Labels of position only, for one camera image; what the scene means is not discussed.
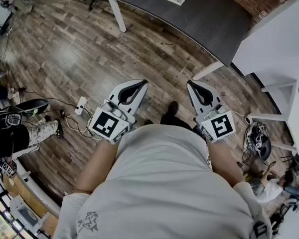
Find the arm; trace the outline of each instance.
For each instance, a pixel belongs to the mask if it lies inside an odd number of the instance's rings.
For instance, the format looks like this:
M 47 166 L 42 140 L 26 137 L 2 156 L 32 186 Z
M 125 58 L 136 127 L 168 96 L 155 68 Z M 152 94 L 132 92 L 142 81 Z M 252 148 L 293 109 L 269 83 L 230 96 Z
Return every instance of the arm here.
M 105 140 L 98 144 L 92 158 L 76 181 L 75 193 L 91 194 L 105 181 L 114 164 L 118 147 L 119 143 L 111 145 Z
M 271 163 L 271 164 L 268 166 L 267 171 L 266 171 L 266 172 L 263 174 L 263 176 L 260 178 L 261 183 L 262 183 L 265 187 L 266 187 L 267 184 L 268 184 L 267 177 L 268 177 L 268 175 L 270 174 L 270 171 L 271 171 L 271 169 L 273 168 L 273 166 L 274 166 L 275 163 L 276 163 L 276 162 Z
M 231 187 L 245 181 L 245 178 L 234 160 L 227 144 L 224 141 L 211 143 L 207 139 L 209 156 L 213 171 L 223 177 Z

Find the foot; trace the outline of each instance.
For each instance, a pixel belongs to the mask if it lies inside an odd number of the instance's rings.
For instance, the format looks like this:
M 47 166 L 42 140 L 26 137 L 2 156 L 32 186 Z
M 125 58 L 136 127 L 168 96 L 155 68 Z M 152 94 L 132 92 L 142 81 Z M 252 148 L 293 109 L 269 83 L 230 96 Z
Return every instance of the foot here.
M 45 122 L 51 121 L 51 117 L 49 115 L 44 116 Z
M 177 114 L 177 112 L 178 112 L 178 102 L 173 101 L 169 104 L 167 113 L 173 117 Z
M 13 102 L 15 105 L 18 105 L 21 103 L 21 99 L 20 99 L 20 93 L 19 92 L 15 92 L 12 96 Z
M 63 133 L 61 122 L 58 119 L 56 119 L 56 121 L 58 121 L 59 124 L 58 124 L 58 129 L 55 132 L 55 135 L 57 138 L 63 138 L 64 133 Z
M 150 119 L 144 121 L 144 125 L 150 125 L 150 124 L 153 124 L 153 121 L 151 121 Z

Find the white power strip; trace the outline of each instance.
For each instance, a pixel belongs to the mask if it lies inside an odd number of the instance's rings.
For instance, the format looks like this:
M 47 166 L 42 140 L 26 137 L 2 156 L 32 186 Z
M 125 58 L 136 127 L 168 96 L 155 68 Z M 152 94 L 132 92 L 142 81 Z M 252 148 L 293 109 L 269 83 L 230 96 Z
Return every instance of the white power strip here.
M 75 113 L 79 116 L 82 114 L 83 112 L 83 109 L 85 108 L 85 105 L 86 105 L 86 97 L 80 97 L 80 100 L 78 102 L 78 105 L 77 105 L 77 109 L 75 109 Z

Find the dark gray table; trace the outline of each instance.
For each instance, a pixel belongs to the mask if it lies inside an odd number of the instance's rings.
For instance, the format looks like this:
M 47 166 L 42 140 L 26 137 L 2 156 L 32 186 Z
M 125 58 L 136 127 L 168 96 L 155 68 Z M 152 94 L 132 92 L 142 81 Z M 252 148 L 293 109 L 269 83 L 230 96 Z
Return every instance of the dark gray table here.
M 251 15 L 233 0 L 185 0 L 181 6 L 166 0 L 109 1 L 122 32 L 126 28 L 117 1 L 161 19 L 217 58 L 217 62 L 196 74 L 194 80 L 230 65 L 252 21 Z

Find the white desk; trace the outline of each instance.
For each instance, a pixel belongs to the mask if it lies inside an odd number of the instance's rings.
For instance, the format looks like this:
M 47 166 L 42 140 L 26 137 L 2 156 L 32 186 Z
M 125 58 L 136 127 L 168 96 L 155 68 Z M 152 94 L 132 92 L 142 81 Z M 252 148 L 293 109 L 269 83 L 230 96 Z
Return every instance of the white desk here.
M 292 86 L 292 93 L 289 100 L 289 108 L 285 114 L 261 114 L 261 113 L 251 113 L 250 116 L 253 119 L 263 119 L 263 120 L 279 120 L 285 121 L 290 134 L 294 140 L 295 146 L 290 146 L 282 143 L 272 142 L 273 146 L 284 148 L 293 151 L 293 154 L 299 153 L 299 82 L 289 82 L 285 84 L 270 85 L 262 88 L 262 92 L 268 92 L 276 90 L 278 88 L 284 88 Z

